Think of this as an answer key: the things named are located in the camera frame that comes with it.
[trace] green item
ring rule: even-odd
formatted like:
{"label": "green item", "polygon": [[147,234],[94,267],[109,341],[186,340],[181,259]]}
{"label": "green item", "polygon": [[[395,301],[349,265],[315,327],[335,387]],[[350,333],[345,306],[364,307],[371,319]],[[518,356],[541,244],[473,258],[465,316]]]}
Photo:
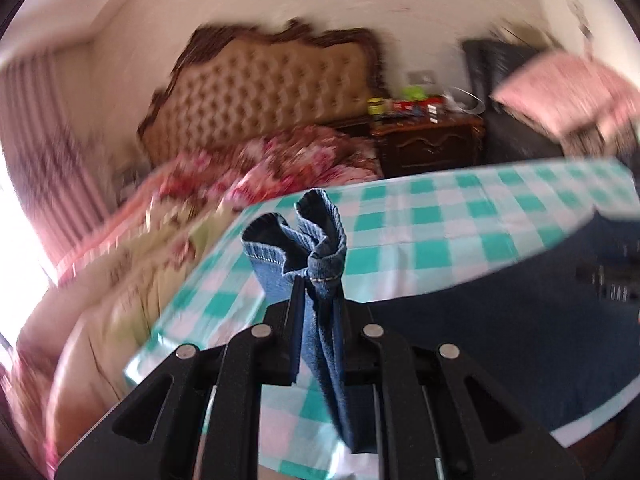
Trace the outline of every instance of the green item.
{"label": "green item", "polygon": [[402,95],[407,101],[424,101],[427,94],[421,86],[405,86],[402,89]]}

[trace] table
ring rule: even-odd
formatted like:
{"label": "table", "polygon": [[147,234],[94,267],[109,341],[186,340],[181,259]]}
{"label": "table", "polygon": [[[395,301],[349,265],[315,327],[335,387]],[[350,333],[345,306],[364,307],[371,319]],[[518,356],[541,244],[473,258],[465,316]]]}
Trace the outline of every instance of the table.
{"label": "table", "polygon": [[[640,218],[628,170],[616,160],[565,159],[419,174],[333,188],[348,238],[345,295],[374,301],[471,280],[551,247],[593,214]],[[229,341],[259,322],[264,294],[239,234],[257,216],[291,221],[294,194],[246,209],[167,306],[126,369],[140,382],[179,344]],[[589,415],[553,432],[565,447],[619,413],[640,378]],[[260,464],[303,479],[377,476],[373,455],[351,455],[335,432],[306,366],[291,388],[265,386]]]}

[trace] blue jeans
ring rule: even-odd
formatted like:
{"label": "blue jeans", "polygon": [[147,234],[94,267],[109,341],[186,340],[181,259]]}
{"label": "blue jeans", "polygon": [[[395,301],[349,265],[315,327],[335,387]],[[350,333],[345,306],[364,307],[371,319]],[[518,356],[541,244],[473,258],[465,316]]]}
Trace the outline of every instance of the blue jeans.
{"label": "blue jeans", "polygon": [[[341,380],[340,277],[346,238],[324,191],[296,204],[299,230],[280,215],[258,218],[242,234],[271,303],[306,282],[302,357],[322,389],[340,436],[354,452],[373,450],[372,388]],[[626,263],[640,222],[591,221],[555,247],[471,282],[408,298],[369,303],[374,322],[414,346],[454,343],[548,430],[587,415],[640,374],[638,303],[597,297],[576,279],[580,264]]]}
{"label": "blue jeans", "polygon": [[295,205],[298,229],[277,213],[242,233],[269,304],[288,300],[293,280],[305,280],[301,357],[318,381],[332,422],[353,452],[375,452],[372,386],[345,386],[342,372],[342,273],[347,238],[338,209],[324,190],[313,189]]}

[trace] nightstand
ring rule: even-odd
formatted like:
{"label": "nightstand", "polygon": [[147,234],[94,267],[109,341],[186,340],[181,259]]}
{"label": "nightstand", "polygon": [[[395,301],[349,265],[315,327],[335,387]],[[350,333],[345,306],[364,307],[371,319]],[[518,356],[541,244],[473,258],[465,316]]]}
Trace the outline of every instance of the nightstand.
{"label": "nightstand", "polygon": [[472,115],[387,120],[370,126],[387,178],[464,168],[478,163],[484,126]]}

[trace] floral blanket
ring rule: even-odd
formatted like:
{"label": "floral blanket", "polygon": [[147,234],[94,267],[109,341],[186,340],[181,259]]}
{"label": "floral blanket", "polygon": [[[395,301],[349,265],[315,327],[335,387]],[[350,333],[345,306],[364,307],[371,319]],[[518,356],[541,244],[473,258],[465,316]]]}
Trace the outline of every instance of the floral blanket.
{"label": "floral blanket", "polygon": [[17,342],[8,399],[49,475],[128,392],[122,369],[182,282],[246,206],[382,176],[367,139],[307,126],[179,155],[58,267]]}

